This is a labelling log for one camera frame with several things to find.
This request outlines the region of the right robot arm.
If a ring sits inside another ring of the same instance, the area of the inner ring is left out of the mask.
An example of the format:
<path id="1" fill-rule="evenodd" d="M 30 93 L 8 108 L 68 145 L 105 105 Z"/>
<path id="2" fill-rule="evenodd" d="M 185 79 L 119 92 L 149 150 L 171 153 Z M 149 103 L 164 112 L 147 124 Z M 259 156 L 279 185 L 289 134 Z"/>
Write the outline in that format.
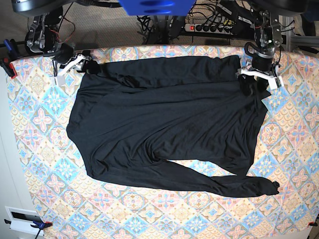
<path id="1" fill-rule="evenodd" d="M 65 74 L 74 69 L 79 73 L 98 74 L 99 64 L 92 59 L 89 50 L 75 53 L 73 47 L 62 40 L 59 29 L 66 19 L 63 6 L 72 4 L 73 0 L 13 0 L 12 9 L 16 13 L 33 17 L 25 37 L 28 53 L 42 54 L 50 58 L 53 64 L 55 84 L 65 84 Z"/>

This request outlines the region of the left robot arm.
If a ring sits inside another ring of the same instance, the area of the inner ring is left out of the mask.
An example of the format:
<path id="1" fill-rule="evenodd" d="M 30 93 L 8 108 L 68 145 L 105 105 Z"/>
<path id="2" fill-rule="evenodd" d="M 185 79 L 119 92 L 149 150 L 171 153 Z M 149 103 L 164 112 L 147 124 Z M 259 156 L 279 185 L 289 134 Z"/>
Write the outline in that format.
<path id="1" fill-rule="evenodd" d="M 249 96 L 255 91 L 263 92 L 267 87 L 277 89 L 284 85 L 279 74 L 281 54 L 274 61 L 276 50 L 282 50 L 282 27 L 279 16 L 293 17 L 307 11 L 309 0 L 249 0 L 249 12 L 233 5 L 254 27 L 255 44 L 248 42 L 244 51 L 252 57 L 251 63 L 238 70 L 241 91 Z"/>

